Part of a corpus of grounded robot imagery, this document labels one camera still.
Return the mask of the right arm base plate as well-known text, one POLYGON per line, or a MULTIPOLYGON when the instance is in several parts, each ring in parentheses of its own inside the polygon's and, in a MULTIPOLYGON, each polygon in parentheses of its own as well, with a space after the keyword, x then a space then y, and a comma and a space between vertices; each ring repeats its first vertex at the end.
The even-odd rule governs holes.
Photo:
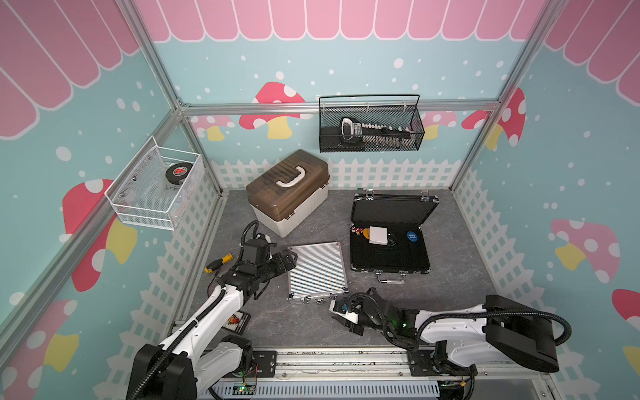
POLYGON ((444 348, 407 352, 408 366, 413 377, 475 377, 477 370, 460 367, 449 360, 444 348))

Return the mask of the black poker case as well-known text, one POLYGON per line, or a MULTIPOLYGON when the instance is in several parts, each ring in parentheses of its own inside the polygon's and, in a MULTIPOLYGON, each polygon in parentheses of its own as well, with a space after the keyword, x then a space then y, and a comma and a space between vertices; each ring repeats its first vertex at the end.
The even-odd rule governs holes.
POLYGON ((428 274, 431 263, 422 226, 440 204, 438 196, 420 194, 386 194, 367 189, 354 195, 350 230, 350 264, 355 272, 428 274), (388 229, 388 245, 373 245, 363 235, 351 233, 351 227, 388 229), (407 239, 414 231, 418 241, 407 239))

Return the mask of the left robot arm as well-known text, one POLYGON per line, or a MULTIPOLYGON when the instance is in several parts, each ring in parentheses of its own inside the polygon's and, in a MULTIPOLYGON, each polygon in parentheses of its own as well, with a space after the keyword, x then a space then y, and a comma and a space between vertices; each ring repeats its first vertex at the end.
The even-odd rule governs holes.
POLYGON ((216 276, 207 301, 160 344, 144 345, 135 355, 128 399, 197 399, 229 373, 244 377, 254 368, 251 341, 228 335, 215 349, 208 345, 249 300, 258 299, 273 278, 297 266, 298 255, 258 232, 257 220, 243 230, 238 259, 216 276))

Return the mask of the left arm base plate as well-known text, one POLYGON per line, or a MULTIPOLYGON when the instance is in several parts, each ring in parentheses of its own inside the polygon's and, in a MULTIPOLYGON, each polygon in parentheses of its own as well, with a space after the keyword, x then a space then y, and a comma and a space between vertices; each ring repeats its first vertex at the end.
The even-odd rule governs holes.
POLYGON ((274 378, 278 353, 273 350, 253 351, 253 369, 248 376, 252 378, 274 378))

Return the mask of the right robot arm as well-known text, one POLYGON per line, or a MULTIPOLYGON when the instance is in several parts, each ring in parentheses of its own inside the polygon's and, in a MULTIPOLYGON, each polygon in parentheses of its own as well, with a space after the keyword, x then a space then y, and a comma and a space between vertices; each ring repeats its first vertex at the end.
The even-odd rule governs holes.
POLYGON ((433 345, 430 364, 440 374, 506 360, 556 373, 557 348, 573 333, 565 318, 500 295, 488 295, 471 308, 435 312, 397 307, 370 288, 336 297, 329 309, 350 332, 362 335, 371 328, 408 353, 417 353, 422 344, 433 345))

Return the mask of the silver aluminium poker case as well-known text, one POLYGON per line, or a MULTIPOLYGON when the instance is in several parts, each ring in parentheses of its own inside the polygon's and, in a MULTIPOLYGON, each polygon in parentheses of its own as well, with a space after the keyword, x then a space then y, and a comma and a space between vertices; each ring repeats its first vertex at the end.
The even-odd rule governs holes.
POLYGON ((288 273, 288 300, 322 303, 348 293, 348 280, 340 242, 297 245, 296 268, 288 273))

